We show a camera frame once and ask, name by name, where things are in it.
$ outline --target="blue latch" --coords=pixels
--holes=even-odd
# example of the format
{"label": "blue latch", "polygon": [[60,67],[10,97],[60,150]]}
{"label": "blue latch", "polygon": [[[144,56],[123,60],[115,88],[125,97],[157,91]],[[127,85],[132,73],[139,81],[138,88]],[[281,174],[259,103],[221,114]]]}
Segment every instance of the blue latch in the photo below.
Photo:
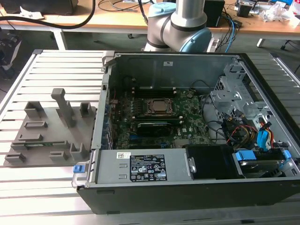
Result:
{"label": "blue latch", "polygon": [[260,130],[257,134],[257,145],[258,147],[263,149],[263,151],[268,151],[266,146],[268,137],[269,137],[269,133],[265,130]]}
{"label": "blue latch", "polygon": [[284,151],[283,151],[283,154],[284,154],[286,160],[288,160],[289,158],[292,157],[291,154],[290,154],[290,152],[289,152],[289,150],[284,150]]}
{"label": "blue latch", "polygon": [[85,172],[85,165],[75,165],[73,167],[73,173],[84,173]]}
{"label": "blue latch", "polygon": [[255,154],[252,150],[240,150],[235,154],[238,161],[256,160]]}

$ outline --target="barcode sticker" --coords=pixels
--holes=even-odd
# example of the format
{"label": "barcode sticker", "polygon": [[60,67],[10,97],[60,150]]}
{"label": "barcode sticker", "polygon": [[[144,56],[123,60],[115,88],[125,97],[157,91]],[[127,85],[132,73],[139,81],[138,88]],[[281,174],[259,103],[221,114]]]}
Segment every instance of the barcode sticker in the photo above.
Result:
{"label": "barcode sticker", "polygon": [[130,158],[131,152],[117,152],[117,158]]}

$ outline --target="wooden desk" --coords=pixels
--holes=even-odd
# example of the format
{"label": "wooden desk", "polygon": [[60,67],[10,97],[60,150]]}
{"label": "wooden desk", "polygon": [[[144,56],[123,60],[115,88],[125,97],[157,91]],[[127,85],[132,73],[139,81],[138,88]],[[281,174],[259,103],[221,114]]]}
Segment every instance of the wooden desk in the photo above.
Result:
{"label": "wooden desk", "polygon": [[[226,0],[225,7],[228,8],[230,4],[235,0]],[[131,6],[130,3],[118,3],[118,7],[126,8]],[[150,4],[144,5],[145,13],[148,14]],[[102,8],[112,9],[109,2],[101,5]],[[265,39],[300,39],[300,26],[294,28],[288,24],[288,21],[284,22],[264,22],[258,15],[251,15],[249,18],[237,17],[236,12],[229,7],[227,12],[233,19],[241,21],[243,23],[238,35],[253,35],[254,38]],[[3,15],[6,14],[3,8],[0,8]],[[60,25],[75,25],[84,21],[90,14],[91,0],[79,0],[79,5],[73,16],[61,16],[61,15],[46,15],[45,21],[50,23],[56,23]],[[65,50],[66,44],[63,35],[63,31],[77,31],[77,32],[109,32],[109,33],[147,33],[147,25],[145,24],[143,17],[138,12],[106,12],[99,9],[96,6],[96,11],[93,18],[84,27],[75,30],[61,30],[56,28],[49,28],[39,24],[33,24],[28,22],[13,21],[13,26],[18,30],[47,30],[52,31],[57,40],[59,49]],[[0,26],[3,29],[11,29],[11,26],[6,21],[1,21]],[[220,27],[211,28],[212,33],[215,36],[220,36],[228,31],[228,23],[224,20],[220,22]]]}

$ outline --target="power supply label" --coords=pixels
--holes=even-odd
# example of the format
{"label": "power supply label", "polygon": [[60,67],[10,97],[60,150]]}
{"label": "power supply label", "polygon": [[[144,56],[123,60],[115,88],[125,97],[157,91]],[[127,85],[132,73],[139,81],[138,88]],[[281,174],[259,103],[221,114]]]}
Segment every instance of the power supply label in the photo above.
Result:
{"label": "power supply label", "polygon": [[132,182],[166,181],[165,156],[130,156],[130,180]]}

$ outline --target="blue cable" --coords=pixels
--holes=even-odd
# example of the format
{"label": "blue cable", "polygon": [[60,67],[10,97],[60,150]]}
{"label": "blue cable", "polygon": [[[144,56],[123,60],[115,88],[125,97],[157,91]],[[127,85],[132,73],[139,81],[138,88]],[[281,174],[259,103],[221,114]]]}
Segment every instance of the blue cable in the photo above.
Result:
{"label": "blue cable", "polygon": [[230,18],[226,18],[228,20],[230,20],[231,24],[232,24],[232,33],[231,33],[231,37],[230,37],[230,41],[229,41],[229,44],[225,50],[225,52],[227,52],[229,50],[229,48],[231,47],[231,44],[232,44],[232,40],[233,40],[233,34],[234,34],[234,23],[233,21],[230,19]]}

